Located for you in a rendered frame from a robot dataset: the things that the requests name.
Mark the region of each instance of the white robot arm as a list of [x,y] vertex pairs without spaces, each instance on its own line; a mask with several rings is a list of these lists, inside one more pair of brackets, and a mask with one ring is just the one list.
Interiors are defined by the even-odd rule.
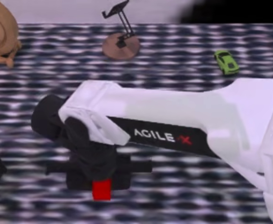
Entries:
[[135,142],[223,159],[264,192],[273,220],[273,79],[243,78],[202,93],[85,81],[58,114],[62,122],[80,120],[94,142]]

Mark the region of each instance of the car windshield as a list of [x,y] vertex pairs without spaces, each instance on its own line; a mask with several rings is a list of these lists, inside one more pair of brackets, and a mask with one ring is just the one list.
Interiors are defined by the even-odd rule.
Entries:
[[229,56],[230,54],[227,52],[222,52],[218,54],[220,57]]
[[229,66],[229,68],[230,68],[230,69],[235,68],[235,66],[234,66],[234,64],[233,64],[233,63],[228,63],[228,66]]

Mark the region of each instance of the red x logo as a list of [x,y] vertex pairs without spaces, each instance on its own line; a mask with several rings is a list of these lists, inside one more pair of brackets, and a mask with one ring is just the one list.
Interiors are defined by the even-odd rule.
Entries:
[[191,142],[191,139],[189,136],[183,136],[183,135],[180,135],[177,140],[181,141],[182,144],[186,144],[186,145],[192,145],[192,142]]

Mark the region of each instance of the checkered tablecloth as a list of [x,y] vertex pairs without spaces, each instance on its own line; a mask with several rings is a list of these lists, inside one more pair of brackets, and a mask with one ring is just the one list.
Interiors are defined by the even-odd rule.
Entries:
[[269,224],[261,191],[223,161],[166,149],[127,146],[135,160],[151,158],[152,174],[137,175],[111,202],[69,192],[63,175],[44,175],[45,160],[66,160],[66,149],[33,133],[30,115],[42,95],[69,95],[83,80],[127,87],[205,91],[230,84],[213,52],[227,49],[239,77],[273,78],[273,24],[134,25],[142,43],[128,62],[102,55],[116,25],[21,25],[23,49],[10,70],[0,65],[0,224]]

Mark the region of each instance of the green toy car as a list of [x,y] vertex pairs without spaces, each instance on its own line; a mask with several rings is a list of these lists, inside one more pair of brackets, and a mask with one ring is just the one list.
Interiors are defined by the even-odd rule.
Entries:
[[214,53],[214,58],[224,75],[233,75],[239,72],[238,64],[227,50],[217,50]]

